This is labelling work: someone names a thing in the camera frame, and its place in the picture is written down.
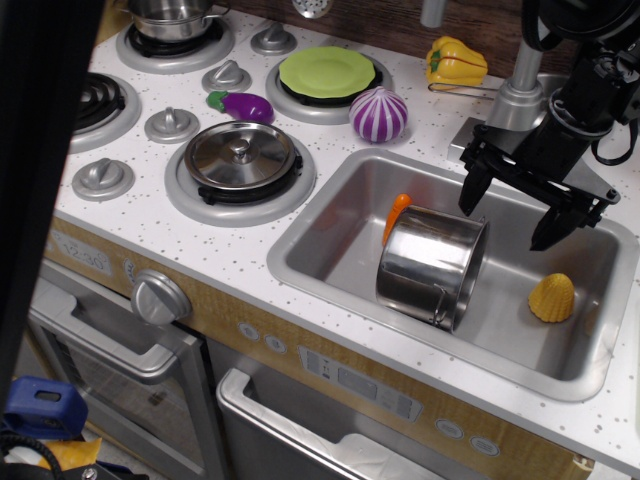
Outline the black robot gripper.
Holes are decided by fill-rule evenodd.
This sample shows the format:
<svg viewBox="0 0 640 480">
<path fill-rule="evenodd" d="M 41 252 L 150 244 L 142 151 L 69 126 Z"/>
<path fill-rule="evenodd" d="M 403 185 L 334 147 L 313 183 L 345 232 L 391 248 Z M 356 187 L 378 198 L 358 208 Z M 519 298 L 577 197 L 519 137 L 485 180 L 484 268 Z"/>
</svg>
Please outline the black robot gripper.
<svg viewBox="0 0 640 480">
<path fill-rule="evenodd" d="M 614 121 L 610 100 L 557 90 L 544 119 L 532 130 L 475 126 L 461 155 L 467 170 L 458 201 L 461 211 L 470 216 L 498 179 L 549 206 L 532 235 L 532 251 L 549 249 L 575 226 L 596 225 L 619 195 L 606 193 L 595 175 L 578 169 L 578 162 L 611 131 Z"/>
</svg>

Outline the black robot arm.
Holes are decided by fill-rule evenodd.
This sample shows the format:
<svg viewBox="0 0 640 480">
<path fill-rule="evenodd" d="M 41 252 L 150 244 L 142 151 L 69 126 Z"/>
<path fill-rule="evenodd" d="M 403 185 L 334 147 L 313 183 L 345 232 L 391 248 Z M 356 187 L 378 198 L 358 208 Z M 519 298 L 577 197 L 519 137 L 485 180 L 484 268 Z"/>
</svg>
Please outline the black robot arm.
<svg viewBox="0 0 640 480">
<path fill-rule="evenodd" d="M 526 45 L 545 52 L 580 43 L 573 70 L 549 98 L 541 123 L 524 132 L 478 125 L 461 155 L 467 176 L 459 207 L 470 215 L 498 179 L 548 205 L 531 248 L 544 251 L 575 229 L 593 227 L 619 202 L 617 190 L 582 156 L 596 153 L 615 124 L 639 135 L 639 4 L 636 1 L 526 1 Z"/>
</svg>

